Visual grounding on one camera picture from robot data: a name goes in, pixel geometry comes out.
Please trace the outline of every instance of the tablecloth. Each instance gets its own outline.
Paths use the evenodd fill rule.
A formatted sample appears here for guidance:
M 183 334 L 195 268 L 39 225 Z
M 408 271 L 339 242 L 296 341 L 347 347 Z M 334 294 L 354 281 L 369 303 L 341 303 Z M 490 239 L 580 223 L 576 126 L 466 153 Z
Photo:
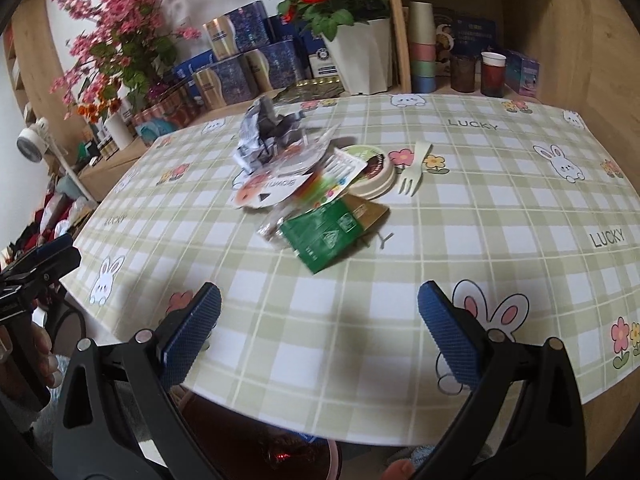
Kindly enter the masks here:
M 425 280 L 516 341 L 560 337 L 584 402 L 640 364 L 640 202 L 580 115 L 415 94 L 278 111 L 301 107 L 306 127 L 340 124 L 338 142 L 379 146 L 398 172 L 417 139 L 434 144 L 414 197 L 378 199 L 384 243 L 369 237 L 315 276 L 265 243 L 262 215 L 230 205 L 231 117 L 156 141 L 79 235 L 66 288 L 126 339 L 212 281 L 223 312 L 187 385 L 352 442 L 436 442 L 466 397 L 417 313 Z

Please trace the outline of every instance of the white paper cup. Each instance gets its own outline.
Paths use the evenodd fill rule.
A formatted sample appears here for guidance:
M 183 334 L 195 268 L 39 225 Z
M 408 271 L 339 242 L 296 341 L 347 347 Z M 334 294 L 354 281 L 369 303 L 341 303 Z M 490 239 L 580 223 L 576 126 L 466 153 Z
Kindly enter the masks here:
M 436 25 L 431 4 L 409 2 L 409 42 L 428 45 L 436 43 Z
M 507 57 L 502 54 L 496 54 L 495 52 L 483 52 L 482 62 L 490 66 L 505 66 L 507 64 Z

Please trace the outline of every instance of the clothes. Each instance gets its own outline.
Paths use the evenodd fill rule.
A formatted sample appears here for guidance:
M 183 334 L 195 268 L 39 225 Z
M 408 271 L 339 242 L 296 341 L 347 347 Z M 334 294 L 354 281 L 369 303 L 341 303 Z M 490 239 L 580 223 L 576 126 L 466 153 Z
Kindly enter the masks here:
M 56 357 L 58 358 L 60 371 L 65 375 L 69 366 L 69 358 L 64 356 Z M 120 397 L 127 421 L 137 440 L 143 442 L 151 439 L 150 433 L 138 409 L 136 399 L 131 392 L 129 383 L 116 382 L 116 390 Z M 20 433 L 26 433 L 30 428 L 33 430 L 34 450 L 40 456 L 40 459 L 49 466 L 51 466 L 52 463 L 53 429 L 56 423 L 56 413 L 60 403 L 62 386 L 50 391 L 51 401 L 40 412 L 32 412 L 22 408 L 0 392 L 0 402 L 2 402 L 6 412 L 14 422 L 15 427 Z

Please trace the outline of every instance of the potted plant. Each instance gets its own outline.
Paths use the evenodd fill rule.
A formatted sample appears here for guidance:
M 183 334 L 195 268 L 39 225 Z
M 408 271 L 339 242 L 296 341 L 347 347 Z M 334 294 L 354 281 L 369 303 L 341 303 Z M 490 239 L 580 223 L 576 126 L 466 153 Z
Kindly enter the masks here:
M 75 20 L 95 23 L 94 30 L 85 31 L 75 38 L 70 53 L 77 61 L 61 78 L 54 81 L 52 92 L 65 89 L 64 102 L 72 107 L 79 102 L 77 111 L 89 122 L 106 120 L 110 111 L 120 106 L 118 90 L 121 85 L 129 89 L 127 99 L 134 113 L 149 108 L 155 110 L 163 122 L 174 120 L 174 129 L 186 126 L 198 113 L 184 85 L 169 88 L 159 74 L 164 73 L 176 60 L 175 38 L 197 38 L 199 31 L 183 27 L 172 34 L 164 32 L 162 0 L 54 0 Z M 78 98 L 72 89 L 79 86 Z M 179 106 L 174 106 L 176 98 Z M 169 119 L 162 115 L 171 101 Z M 142 114 L 134 117 L 138 127 L 146 119 Z
M 285 22 L 307 22 L 322 35 L 351 94 L 384 92 L 391 85 L 389 0 L 283 0 L 278 12 Z

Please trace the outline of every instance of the green snack package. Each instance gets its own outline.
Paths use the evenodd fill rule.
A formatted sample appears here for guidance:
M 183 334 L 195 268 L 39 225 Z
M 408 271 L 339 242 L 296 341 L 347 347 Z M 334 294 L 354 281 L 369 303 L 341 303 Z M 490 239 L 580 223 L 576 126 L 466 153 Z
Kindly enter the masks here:
M 297 256 L 314 274 L 364 232 L 341 199 L 287 220 L 280 229 Z

